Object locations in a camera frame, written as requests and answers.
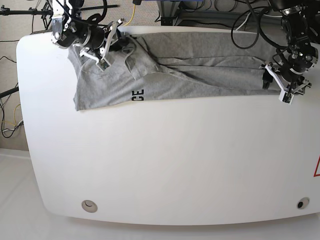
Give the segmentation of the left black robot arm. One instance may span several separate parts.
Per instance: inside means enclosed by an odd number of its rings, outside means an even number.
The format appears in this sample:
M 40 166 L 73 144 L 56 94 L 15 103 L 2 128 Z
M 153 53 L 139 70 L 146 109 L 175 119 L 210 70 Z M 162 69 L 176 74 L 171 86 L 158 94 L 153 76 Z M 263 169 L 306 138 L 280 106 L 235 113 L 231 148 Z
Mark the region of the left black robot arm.
M 320 9 L 317 0 L 270 0 L 267 6 L 260 6 L 257 12 L 250 1 L 246 1 L 246 14 L 252 16 L 256 25 L 253 43 L 247 47 L 238 45 L 232 38 L 235 47 L 241 50 L 253 48 L 259 38 L 275 48 L 272 62 L 261 65 L 263 70 L 262 90 L 267 91 L 275 82 L 279 87 L 279 100 L 286 104 L 293 102 L 294 96 L 303 96 L 312 83 L 304 73 L 319 61 L 319 51 L 312 46 L 320 42 L 320 24 L 316 16 Z M 266 13 L 279 13 L 280 26 L 285 33 L 285 45 L 280 45 L 269 38 L 262 29 L 261 21 Z

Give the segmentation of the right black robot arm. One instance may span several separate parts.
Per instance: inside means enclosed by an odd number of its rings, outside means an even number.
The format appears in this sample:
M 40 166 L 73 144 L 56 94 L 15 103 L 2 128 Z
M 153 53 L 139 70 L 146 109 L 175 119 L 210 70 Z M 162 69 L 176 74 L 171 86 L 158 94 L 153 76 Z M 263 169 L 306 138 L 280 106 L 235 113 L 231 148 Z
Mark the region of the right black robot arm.
M 114 62 L 111 52 L 124 50 L 129 44 L 129 38 L 119 30 L 124 19 L 101 24 L 108 12 L 106 0 L 101 14 L 82 19 L 83 5 L 83 0 L 52 1 L 51 41 L 62 49 L 79 47 L 81 57 L 90 58 L 101 71 L 105 71 Z

